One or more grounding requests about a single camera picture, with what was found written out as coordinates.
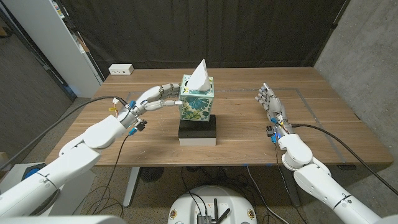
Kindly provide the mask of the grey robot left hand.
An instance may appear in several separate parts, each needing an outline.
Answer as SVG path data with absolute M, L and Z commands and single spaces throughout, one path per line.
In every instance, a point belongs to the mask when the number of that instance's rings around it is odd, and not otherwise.
M 128 128 L 135 125 L 139 117 L 148 111 L 159 110 L 166 106 L 181 105 L 180 100 L 169 100 L 169 98 L 179 97 L 180 87 L 181 84 L 179 83 L 168 83 L 148 89 L 135 101 L 134 106 L 130 106 L 119 114 L 118 121 L 125 128 Z

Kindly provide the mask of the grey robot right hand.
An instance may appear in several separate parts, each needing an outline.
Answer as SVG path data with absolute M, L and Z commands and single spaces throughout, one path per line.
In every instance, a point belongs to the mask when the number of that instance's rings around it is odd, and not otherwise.
M 274 131 L 278 134 L 278 138 L 287 134 L 294 134 L 291 124 L 289 124 L 285 107 L 272 88 L 263 83 L 258 90 L 255 100 L 264 108 L 268 120 L 274 124 Z

